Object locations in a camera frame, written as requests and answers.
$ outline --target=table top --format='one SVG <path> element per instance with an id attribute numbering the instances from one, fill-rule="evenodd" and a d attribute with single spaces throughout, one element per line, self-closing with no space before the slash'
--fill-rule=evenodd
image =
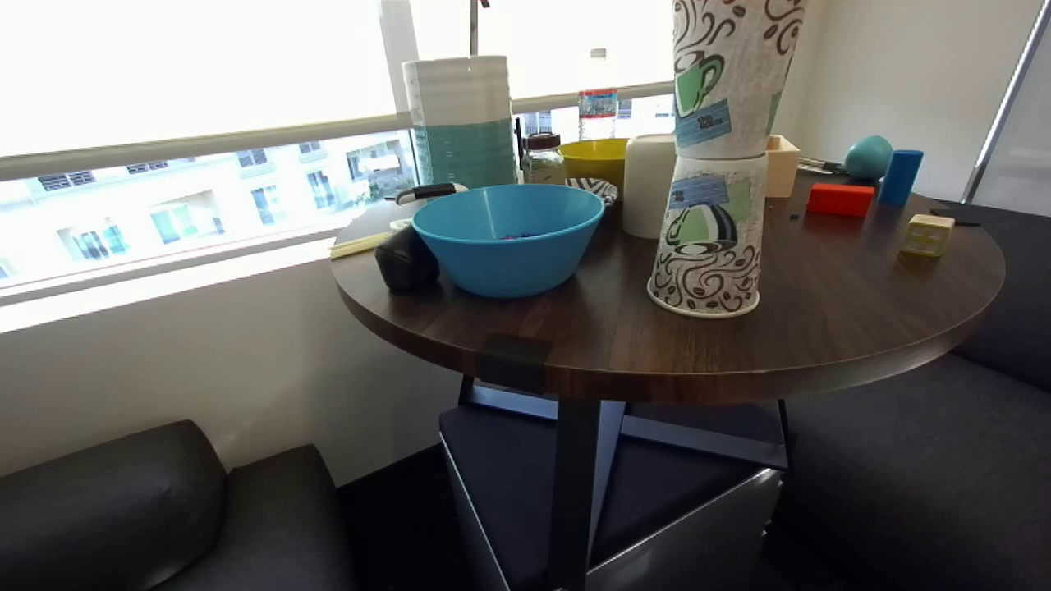
<path id="1" fill-rule="evenodd" d="M 957 226 L 942 259 L 904 255 L 912 210 L 807 216 L 807 176 L 764 204 L 761 303 L 739 317 L 685 317 L 647 295 L 657 242 L 596 232 L 575 277 L 534 299 L 475 299 L 441 277 L 391 295 L 373 255 L 336 259 L 347 307 L 435 365 L 553 397 L 739 404 L 840 391 L 921 368 L 959 345 L 1004 277 L 982 226 Z"/>

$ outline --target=black object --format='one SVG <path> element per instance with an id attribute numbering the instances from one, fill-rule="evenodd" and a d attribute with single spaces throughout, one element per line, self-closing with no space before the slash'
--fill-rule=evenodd
<path id="1" fill-rule="evenodd" d="M 402 230 L 373 248 L 391 293 L 419 293 L 438 282 L 438 259 L 417 230 Z"/>
<path id="2" fill-rule="evenodd" d="M 181 420 L 0 478 L 0 588 L 352 591 L 315 447 L 228 471 Z"/>

